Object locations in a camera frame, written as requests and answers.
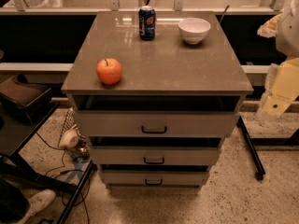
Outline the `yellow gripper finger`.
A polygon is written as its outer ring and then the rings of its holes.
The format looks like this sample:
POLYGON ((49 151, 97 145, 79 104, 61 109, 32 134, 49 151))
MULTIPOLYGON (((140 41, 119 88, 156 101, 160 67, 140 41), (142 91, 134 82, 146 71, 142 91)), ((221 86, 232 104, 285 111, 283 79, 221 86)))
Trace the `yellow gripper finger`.
POLYGON ((280 19, 280 14, 277 14, 273 18, 271 18, 269 21, 264 23, 260 26, 260 28, 257 30, 257 35, 263 36, 266 38, 270 37, 276 37, 278 33, 278 22, 280 19))
POLYGON ((261 111, 279 118, 299 96, 299 59, 289 59, 281 65, 272 63, 264 87, 261 111))

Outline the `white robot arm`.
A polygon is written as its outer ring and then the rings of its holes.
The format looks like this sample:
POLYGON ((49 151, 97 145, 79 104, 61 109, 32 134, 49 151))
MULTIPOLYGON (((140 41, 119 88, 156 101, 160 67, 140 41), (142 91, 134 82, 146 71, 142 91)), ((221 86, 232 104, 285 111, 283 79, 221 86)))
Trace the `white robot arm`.
POLYGON ((299 0, 262 25, 257 34, 276 39, 277 51, 287 59, 270 65, 259 103, 263 116, 279 118, 299 96, 299 0))

